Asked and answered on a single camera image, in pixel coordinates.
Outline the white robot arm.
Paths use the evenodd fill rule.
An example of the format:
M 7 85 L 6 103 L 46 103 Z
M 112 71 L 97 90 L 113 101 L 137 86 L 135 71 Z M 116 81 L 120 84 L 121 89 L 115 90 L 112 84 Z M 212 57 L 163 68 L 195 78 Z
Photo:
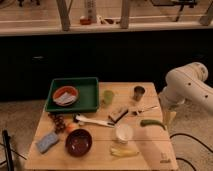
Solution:
M 176 116 L 174 108 L 190 100 L 213 114 L 213 88 L 205 84 L 207 67 L 200 62 L 170 70 L 165 77 L 166 86 L 159 93 L 163 124 L 168 127 Z

